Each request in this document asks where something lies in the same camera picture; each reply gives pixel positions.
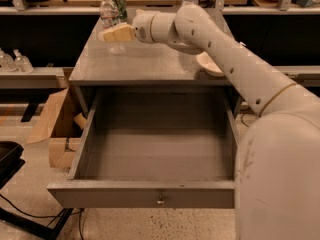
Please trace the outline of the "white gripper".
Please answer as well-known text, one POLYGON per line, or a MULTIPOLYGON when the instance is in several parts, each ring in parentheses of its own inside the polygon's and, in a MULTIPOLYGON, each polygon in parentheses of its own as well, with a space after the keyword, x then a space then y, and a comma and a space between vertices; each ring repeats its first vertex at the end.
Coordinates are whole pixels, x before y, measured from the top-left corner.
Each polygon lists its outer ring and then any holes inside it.
POLYGON ((111 42, 130 42, 136 38, 143 43, 154 43, 152 36, 152 22, 157 14, 156 11, 136 10, 136 16, 133 18, 132 26, 128 23, 121 23, 114 27, 104 29, 98 34, 100 41, 111 42))

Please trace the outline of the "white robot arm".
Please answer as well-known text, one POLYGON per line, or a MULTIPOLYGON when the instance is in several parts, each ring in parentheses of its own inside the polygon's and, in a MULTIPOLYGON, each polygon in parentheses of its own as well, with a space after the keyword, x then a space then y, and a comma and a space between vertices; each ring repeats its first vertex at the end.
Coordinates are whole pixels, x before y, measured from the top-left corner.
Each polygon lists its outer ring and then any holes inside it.
POLYGON ((257 115, 235 165, 237 240, 320 240, 320 98, 221 30, 201 7, 138 11, 103 42, 204 51, 257 115))

